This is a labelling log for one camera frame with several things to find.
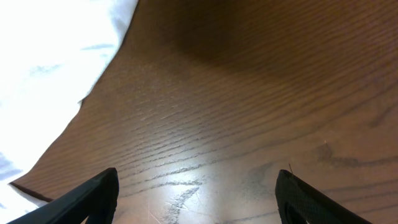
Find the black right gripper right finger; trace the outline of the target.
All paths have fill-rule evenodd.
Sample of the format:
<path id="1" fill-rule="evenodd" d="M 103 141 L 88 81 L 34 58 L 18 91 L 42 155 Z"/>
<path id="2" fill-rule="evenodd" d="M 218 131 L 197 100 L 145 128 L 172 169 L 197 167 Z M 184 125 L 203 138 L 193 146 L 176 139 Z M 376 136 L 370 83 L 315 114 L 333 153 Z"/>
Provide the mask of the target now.
<path id="1" fill-rule="evenodd" d="M 275 196 L 282 224 L 370 224 L 287 170 L 280 170 Z"/>

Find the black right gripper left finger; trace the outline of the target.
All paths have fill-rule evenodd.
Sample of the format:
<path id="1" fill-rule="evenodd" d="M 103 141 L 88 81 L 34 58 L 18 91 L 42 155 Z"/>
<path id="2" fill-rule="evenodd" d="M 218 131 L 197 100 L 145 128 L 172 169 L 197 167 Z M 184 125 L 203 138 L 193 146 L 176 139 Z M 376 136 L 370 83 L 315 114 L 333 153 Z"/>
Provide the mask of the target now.
<path id="1" fill-rule="evenodd" d="M 113 167 L 108 168 L 9 224 L 112 224 L 118 195 L 118 172 Z"/>

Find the white printed t-shirt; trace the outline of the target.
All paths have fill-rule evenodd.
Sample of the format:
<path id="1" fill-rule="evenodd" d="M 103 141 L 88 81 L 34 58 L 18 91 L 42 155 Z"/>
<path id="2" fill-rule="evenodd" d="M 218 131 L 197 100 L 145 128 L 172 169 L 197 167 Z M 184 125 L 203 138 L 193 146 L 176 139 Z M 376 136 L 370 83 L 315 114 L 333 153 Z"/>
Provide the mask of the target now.
<path id="1" fill-rule="evenodd" d="M 137 0 L 1 0 L 1 222 L 44 204 L 12 186 L 118 52 Z"/>

